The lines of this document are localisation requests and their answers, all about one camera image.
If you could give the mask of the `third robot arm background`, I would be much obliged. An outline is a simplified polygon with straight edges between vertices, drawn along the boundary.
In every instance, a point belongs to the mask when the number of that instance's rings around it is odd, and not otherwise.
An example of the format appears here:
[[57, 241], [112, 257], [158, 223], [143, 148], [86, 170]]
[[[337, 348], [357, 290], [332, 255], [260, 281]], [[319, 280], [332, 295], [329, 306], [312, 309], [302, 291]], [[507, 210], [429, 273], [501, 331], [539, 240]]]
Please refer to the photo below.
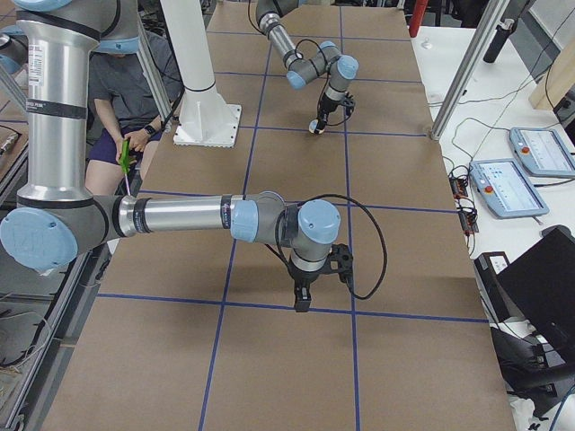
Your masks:
[[1, 66], [8, 74], [19, 72], [28, 62], [28, 38], [18, 25], [1, 29]]

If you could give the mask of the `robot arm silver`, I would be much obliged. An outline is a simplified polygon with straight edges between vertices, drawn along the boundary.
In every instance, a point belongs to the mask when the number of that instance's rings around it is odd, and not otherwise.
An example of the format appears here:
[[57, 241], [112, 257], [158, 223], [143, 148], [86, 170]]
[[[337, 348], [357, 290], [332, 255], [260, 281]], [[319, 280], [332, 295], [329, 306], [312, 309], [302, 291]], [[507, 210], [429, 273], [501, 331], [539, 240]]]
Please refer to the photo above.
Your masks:
[[259, 31], [282, 58], [287, 69], [286, 78], [293, 89], [302, 89], [313, 80], [323, 75], [326, 77], [326, 85], [317, 103], [316, 119], [309, 125], [309, 131], [319, 135], [331, 125], [329, 115], [339, 107], [344, 109], [345, 119], [352, 115], [355, 101], [349, 93], [349, 84], [356, 78], [359, 64], [357, 59], [342, 54], [328, 40], [317, 46], [314, 57], [304, 57], [281, 22], [282, 17], [301, 4], [301, 1], [259, 1], [255, 18]]
[[352, 257], [336, 241], [341, 219], [329, 195], [287, 205], [274, 192], [172, 200], [91, 194], [83, 171], [89, 56], [139, 50], [137, 4], [20, 1], [16, 7], [28, 40], [28, 181], [1, 223], [1, 242], [18, 263], [44, 272], [120, 237], [226, 229], [239, 241], [291, 250], [284, 263], [298, 312], [309, 309], [320, 275], [352, 283]]

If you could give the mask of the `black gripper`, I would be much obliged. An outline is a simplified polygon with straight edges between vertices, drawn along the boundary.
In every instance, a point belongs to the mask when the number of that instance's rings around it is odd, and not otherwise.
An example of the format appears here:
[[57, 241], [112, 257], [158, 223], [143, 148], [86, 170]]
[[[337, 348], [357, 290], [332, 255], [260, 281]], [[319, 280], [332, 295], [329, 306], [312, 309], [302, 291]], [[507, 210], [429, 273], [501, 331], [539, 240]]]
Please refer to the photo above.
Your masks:
[[323, 92], [317, 107], [316, 119], [318, 121], [328, 121], [329, 115], [336, 111], [342, 100], [341, 92]]
[[289, 259], [288, 274], [294, 280], [294, 310], [296, 312], [308, 312], [311, 302], [311, 284], [320, 276], [332, 273], [332, 265], [329, 261], [324, 263], [319, 269], [305, 271], [298, 267], [296, 263]]

